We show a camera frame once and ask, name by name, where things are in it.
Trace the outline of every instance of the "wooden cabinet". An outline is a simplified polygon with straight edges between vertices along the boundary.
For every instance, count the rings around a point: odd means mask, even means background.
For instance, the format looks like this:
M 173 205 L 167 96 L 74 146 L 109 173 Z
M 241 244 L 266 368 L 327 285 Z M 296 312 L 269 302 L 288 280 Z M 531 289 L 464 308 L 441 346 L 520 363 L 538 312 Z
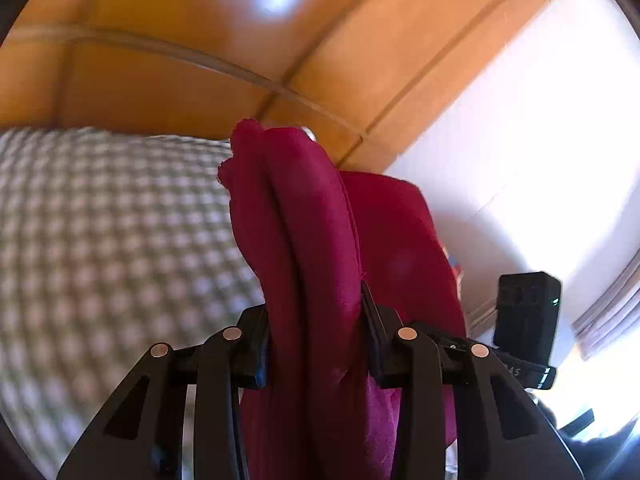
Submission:
M 257 116 L 383 171 L 548 1 L 31 0 L 0 124 L 217 139 Z

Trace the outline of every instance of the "checkered fabric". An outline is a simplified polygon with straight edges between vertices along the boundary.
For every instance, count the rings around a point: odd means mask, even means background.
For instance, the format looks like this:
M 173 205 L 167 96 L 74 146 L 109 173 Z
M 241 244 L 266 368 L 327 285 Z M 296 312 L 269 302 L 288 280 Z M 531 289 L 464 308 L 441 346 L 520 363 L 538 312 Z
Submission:
M 216 179 L 230 155 L 176 136 L 1 133 L 0 410 L 47 478 L 153 343 L 199 344 L 262 303 Z

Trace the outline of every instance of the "folded towel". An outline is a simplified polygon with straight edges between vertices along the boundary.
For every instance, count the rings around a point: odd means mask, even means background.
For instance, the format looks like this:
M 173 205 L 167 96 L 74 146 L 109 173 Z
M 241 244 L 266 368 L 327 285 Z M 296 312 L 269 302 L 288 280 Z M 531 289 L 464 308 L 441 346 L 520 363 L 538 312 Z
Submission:
M 218 177 L 272 331 L 269 384 L 241 405 L 252 479 L 386 479 L 400 391 L 380 390 L 367 373 L 361 280 L 404 322 L 465 335 L 424 199 L 406 182 L 336 170 L 297 128 L 242 121 L 231 146 Z M 450 444 L 447 387 L 443 402 Z

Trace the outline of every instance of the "metal rivet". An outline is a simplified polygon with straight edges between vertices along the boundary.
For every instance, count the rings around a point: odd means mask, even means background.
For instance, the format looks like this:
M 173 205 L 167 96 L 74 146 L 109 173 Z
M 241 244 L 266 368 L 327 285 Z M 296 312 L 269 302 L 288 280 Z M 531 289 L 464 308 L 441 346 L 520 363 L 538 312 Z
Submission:
M 471 353 L 476 357 L 487 357 L 489 355 L 489 349 L 484 345 L 473 345 L 471 347 Z
M 418 333 L 410 326 L 403 326 L 398 330 L 398 336 L 400 339 L 404 339 L 405 341 L 411 341 L 411 339 L 418 337 Z
M 237 326 L 230 326 L 222 333 L 222 337 L 227 341 L 235 341 L 236 339 L 240 339 L 241 335 L 242 330 L 240 330 Z
M 158 343 L 157 345 L 153 345 L 151 349 L 151 355 L 153 357 L 164 357 L 169 353 L 169 347 L 164 343 Z

